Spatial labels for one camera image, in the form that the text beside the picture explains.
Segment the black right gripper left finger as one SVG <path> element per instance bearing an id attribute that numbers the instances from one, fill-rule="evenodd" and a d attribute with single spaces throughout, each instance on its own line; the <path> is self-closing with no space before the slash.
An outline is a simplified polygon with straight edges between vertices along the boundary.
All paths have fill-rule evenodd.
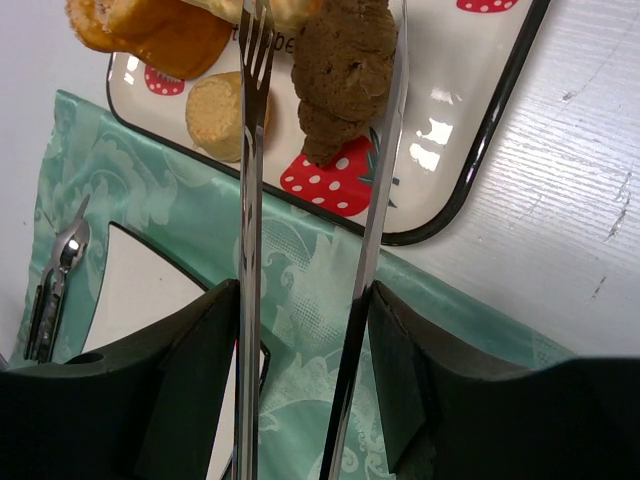
<path id="1" fill-rule="evenodd" d="M 227 280 L 131 335 L 1 375 L 5 479 L 202 479 L 239 318 Z"/>

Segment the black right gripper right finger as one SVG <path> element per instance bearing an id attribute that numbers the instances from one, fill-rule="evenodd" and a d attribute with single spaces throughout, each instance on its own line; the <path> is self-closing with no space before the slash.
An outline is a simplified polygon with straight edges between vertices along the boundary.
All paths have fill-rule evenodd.
<path id="1" fill-rule="evenodd" d="M 486 353 L 376 283 L 368 331 L 399 479 L 635 479 L 639 362 L 529 369 Z"/>

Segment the brown chocolate croissant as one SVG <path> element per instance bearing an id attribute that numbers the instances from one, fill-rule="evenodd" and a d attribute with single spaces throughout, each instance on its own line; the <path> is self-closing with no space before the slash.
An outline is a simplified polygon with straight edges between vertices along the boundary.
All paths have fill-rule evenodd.
<path id="1" fill-rule="evenodd" d="M 396 41 L 387 1 L 324 1 L 306 20 L 291 77 L 308 161 L 328 165 L 385 111 Z"/>

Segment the silver metal tongs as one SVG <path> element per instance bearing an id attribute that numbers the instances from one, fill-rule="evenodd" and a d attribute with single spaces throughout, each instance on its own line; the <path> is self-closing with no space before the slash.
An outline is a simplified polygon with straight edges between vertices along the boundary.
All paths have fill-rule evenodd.
<path id="1" fill-rule="evenodd" d="M 240 325 L 236 353 L 235 433 L 232 476 L 258 473 L 258 387 L 261 297 L 262 171 L 264 125 L 275 47 L 275 23 L 267 1 L 242 6 L 238 43 L 242 76 Z M 407 20 L 400 20 L 384 136 L 347 323 L 320 476 L 340 475 L 389 193 L 402 133 L 409 83 Z"/>

